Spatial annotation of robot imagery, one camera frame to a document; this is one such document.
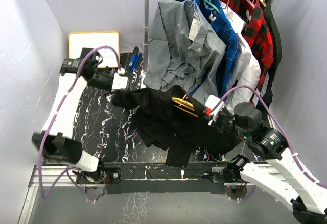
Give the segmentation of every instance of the whiteboard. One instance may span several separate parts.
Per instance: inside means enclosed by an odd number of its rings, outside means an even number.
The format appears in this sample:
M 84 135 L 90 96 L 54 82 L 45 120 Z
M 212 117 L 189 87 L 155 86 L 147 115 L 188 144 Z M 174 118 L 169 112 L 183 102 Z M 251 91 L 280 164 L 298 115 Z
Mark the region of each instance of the whiteboard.
M 75 32 L 70 33 L 69 58 L 78 58 L 81 55 L 82 48 L 96 48 L 103 45 L 109 45 L 118 53 L 119 56 L 119 33 L 118 32 Z M 103 57 L 100 67 L 118 67 L 117 60 L 112 50 L 101 49 L 99 53 Z

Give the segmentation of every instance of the gray shirt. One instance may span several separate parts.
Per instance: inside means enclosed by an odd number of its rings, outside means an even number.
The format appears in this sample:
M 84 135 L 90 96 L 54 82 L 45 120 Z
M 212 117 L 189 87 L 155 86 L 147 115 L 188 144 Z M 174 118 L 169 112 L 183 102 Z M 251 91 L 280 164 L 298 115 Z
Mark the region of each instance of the gray shirt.
M 217 36 L 200 9 L 201 26 L 194 39 L 188 39 L 194 19 L 192 1 L 162 1 L 158 3 L 152 29 L 149 35 L 149 71 L 144 83 L 156 90 L 166 91 L 173 85 L 180 85 L 193 98 L 205 103 L 209 95 L 218 95 L 216 72 L 225 53 L 226 45 Z

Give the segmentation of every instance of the blue plaid shirt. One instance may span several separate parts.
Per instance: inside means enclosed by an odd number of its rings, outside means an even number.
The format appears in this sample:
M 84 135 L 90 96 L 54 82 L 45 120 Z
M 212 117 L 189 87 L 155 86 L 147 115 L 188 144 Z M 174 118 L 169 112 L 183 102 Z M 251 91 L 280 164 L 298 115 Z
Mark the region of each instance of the blue plaid shirt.
M 211 3 L 214 4 L 220 10 L 220 14 L 216 12 L 216 10 L 208 10 L 204 5 L 203 0 L 196 0 L 195 3 L 199 6 L 202 14 L 208 22 L 211 22 L 211 20 L 209 19 L 211 13 L 213 14 L 213 16 L 216 17 L 216 20 L 211 23 L 211 27 L 217 33 L 218 37 L 226 44 L 226 51 L 223 59 L 221 60 L 218 66 L 216 77 L 218 97 L 222 97 L 227 92 L 229 74 L 233 68 L 233 64 L 237 57 L 237 37 L 234 32 L 234 29 L 232 28 L 230 22 L 225 16 L 223 9 L 221 8 L 219 0 L 211 0 Z

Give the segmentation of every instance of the gray floor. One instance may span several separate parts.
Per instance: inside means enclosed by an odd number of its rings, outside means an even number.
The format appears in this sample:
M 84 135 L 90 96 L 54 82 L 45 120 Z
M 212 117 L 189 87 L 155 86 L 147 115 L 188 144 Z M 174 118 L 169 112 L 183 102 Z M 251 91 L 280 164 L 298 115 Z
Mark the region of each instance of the gray floor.
M 74 187 L 56 187 L 37 197 L 30 224 L 84 223 L 298 223 L 284 205 L 257 189 L 237 203 L 209 193 L 132 193 L 106 195 L 96 204 Z

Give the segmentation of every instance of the shirt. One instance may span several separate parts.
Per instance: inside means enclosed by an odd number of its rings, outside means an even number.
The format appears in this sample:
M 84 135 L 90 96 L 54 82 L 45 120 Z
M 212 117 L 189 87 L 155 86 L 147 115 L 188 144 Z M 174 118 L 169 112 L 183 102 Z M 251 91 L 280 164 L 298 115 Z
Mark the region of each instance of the shirt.
M 273 17 L 272 11 L 271 11 L 271 0 L 266 0 L 266 7 L 264 7 L 262 4 L 260 4 L 260 6 L 264 11 L 264 18 L 267 22 L 268 29 L 269 29 L 271 37 L 272 37 L 273 48 L 274 48 L 274 55 L 273 55 L 274 61 L 268 70 L 269 81 L 267 84 L 266 93 L 262 97 L 265 104 L 269 107 L 269 105 L 272 102 L 272 96 L 273 96 L 272 91 L 271 91 L 272 82 L 274 81 L 275 74 L 277 72 L 277 68 L 282 59 L 282 42 L 281 42 L 281 35 L 279 33 L 278 26 L 276 24 L 276 21 Z M 258 105 L 256 106 L 256 108 L 262 112 L 264 117 L 267 116 L 267 111 L 262 106 L 261 102 L 258 102 Z
M 169 166 L 187 166 L 196 146 L 211 153 L 226 154 L 241 142 L 232 133 L 220 133 L 209 126 L 204 105 L 191 96 L 188 102 L 193 104 L 198 118 L 174 107 L 171 98 L 183 98 L 185 94 L 185 90 L 175 85 L 166 92 L 150 88 L 118 91 L 111 101 L 129 110 L 139 106 L 132 117 L 139 135 L 147 147 L 168 149 L 166 165 Z
M 197 6 L 200 27 L 194 41 L 188 39 L 194 19 L 193 6 L 188 6 L 191 3 L 158 3 L 149 35 L 149 71 L 144 83 L 162 91 L 180 85 L 187 92 L 201 85 L 193 97 L 204 104 L 210 94 L 218 95 L 216 73 L 226 45 Z
M 257 88 L 261 92 L 267 72 L 273 63 L 273 43 L 259 1 L 255 1 L 254 5 L 253 9 L 246 0 L 230 0 L 228 6 L 248 24 L 242 35 L 259 61 L 261 75 Z
M 226 4 L 222 2 L 221 6 L 222 8 L 225 8 Z M 227 13 L 227 9 L 223 10 L 227 19 L 230 21 L 230 24 L 234 28 L 239 45 L 238 57 L 236 58 L 234 69 L 230 74 L 227 89 L 230 90 L 236 82 L 237 85 L 248 85 L 255 89 L 260 79 L 260 65 L 257 59 L 253 56 L 249 44 L 241 34 L 245 22 L 233 10 L 228 10 L 231 17 Z M 253 93 L 246 88 L 235 90 L 230 96 L 228 96 L 228 111 L 234 114 L 235 105 L 242 102 L 249 102 L 252 94 Z
M 217 33 L 218 37 L 226 44 L 226 51 L 218 67 L 216 76 L 218 97 L 222 97 L 227 92 L 229 75 L 238 54 L 237 37 L 234 32 L 234 29 L 232 28 L 231 24 L 223 13 L 223 9 L 221 8 L 219 0 L 211 0 L 211 3 L 214 4 L 220 10 L 220 14 L 216 12 L 216 10 L 208 10 L 205 7 L 203 0 L 195 0 L 195 2 L 199 6 L 201 13 L 205 17 L 205 19 L 211 24 L 211 27 Z M 213 15 L 213 17 L 216 18 L 214 21 L 211 21 L 209 18 L 211 14 Z

